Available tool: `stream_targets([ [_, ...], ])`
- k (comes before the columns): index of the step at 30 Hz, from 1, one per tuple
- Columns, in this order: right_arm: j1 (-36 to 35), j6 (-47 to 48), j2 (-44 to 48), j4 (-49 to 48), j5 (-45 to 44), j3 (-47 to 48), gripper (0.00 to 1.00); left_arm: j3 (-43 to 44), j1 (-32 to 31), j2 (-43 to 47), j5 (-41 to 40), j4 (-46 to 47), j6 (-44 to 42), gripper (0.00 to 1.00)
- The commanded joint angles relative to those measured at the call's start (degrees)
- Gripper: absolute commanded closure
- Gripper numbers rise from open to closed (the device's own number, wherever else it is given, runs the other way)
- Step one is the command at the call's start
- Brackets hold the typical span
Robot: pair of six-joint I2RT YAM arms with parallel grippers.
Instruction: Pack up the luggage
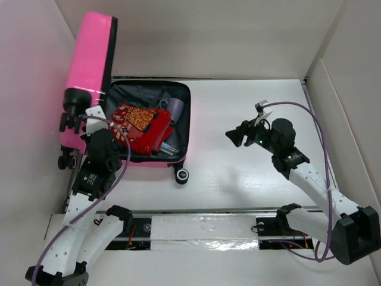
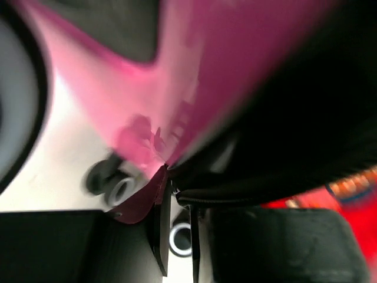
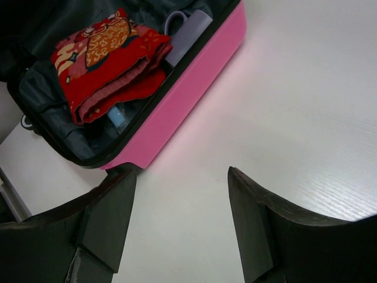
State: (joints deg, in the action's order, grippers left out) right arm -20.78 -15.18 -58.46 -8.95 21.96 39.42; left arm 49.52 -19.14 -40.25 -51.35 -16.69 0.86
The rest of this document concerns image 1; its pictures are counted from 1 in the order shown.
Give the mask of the purple ceramic mug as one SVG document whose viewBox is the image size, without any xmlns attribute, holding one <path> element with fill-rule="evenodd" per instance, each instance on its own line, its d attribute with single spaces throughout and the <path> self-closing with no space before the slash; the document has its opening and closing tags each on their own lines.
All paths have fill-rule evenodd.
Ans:
<svg viewBox="0 0 381 286">
<path fill-rule="evenodd" d="M 169 100 L 160 100 L 159 108 L 162 110 L 167 110 L 170 113 L 170 124 L 175 125 L 184 109 L 185 103 L 178 98 L 170 98 Z"/>
</svg>

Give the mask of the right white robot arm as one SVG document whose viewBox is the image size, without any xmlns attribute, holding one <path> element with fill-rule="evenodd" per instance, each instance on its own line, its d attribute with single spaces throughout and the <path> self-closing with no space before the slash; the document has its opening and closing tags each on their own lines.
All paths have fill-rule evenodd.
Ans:
<svg viewBox="0 0 381 286">
<path fill-rule="evenodd" d="M 319 219 L 298 204 L 277 211 L 275 227 L 281 234 L 296 230 L 325 244 L 325 253 L 350 265 L 380 250 L 380 222 L 371 206 L 361 207 L 338 189 L 328 186 L 309 158 L 295 146 L 296 132 L 287 119 L 276 119 L 267 128 L 263 120 L 243 121 L 225 135 L 236 147 L 257 144 L 272 154 L 274 168 L 304 191 L 326 215 Z"/>
</svg>

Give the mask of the red patterned cloth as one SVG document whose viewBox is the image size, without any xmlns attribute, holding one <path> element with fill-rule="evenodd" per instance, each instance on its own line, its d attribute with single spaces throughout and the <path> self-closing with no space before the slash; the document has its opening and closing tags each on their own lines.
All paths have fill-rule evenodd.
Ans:
<svg viewBox="0 0 381 286">
<path fill-rule="evenodd" d="M 121 132 L 114 131 L 114 137 L 126 146 L 127 138 L 133 152 L 151 156 L 158 152 L 161 144 L 172 133 L 171 113 L 159 108 L 137 108 L 122 103 L 111 116 L 112 122 Z"/>
</svg>

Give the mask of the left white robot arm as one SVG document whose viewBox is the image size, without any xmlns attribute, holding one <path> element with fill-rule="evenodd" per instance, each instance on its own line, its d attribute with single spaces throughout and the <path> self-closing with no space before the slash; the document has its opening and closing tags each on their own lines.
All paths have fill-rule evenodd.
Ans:
<svg viewBox="0 0 381 286">
<path fill-rule="evenodd" d="M 117 205 L 106 211 L 94 231 L 90 230 L 101 204 L 120 180 L 116 172 L 126 167 L 119 158 L 122 145 L 109 128 L 91 134 L 87 149 L 62 228 L 26 272 L 32 285 L 86 285 L 90 269 L 110 242 L 132 231 L 132 212 Z"/>
</svg>

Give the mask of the pink hard-shell suitcase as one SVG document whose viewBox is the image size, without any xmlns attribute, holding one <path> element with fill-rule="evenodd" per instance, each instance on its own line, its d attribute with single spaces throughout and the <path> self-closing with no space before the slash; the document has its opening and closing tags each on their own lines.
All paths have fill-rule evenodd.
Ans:
<svg viewBox="0 0 381 286">
<path fill-rule="evenodd" d="M 176 182 L 183 185 L 189 180 L 184 162 L 190 135 L 191 91 L 183 83 L 165 80 L 113 81 L 111 70 L 117 28 L 118 20 L 110 15 L 91 11 L 82 19 L 65 84 L 58 167 L 61 170 L 74 169 L 76 154 L 86 152 L 86 135 L 80 133 L 84 125 L 81 117 L 87 108 L 100 105 L 105 117 L 112 122 L 112 114 L 122 103 L 137 108 L 159 108 L 160 100 L 178 98 L 185 103 L 182 115 L 175 125 L 170 124 L 174 129 L 163 142 L 176 147 L 179 152 L 175 156 L 160 151 L 151 156 L 140 155 L 131 150 L 130 142 L 125 138 L 127 145 L 123 146 L 120 157 L 140 166 L 173 167 Z"/>
</svg>

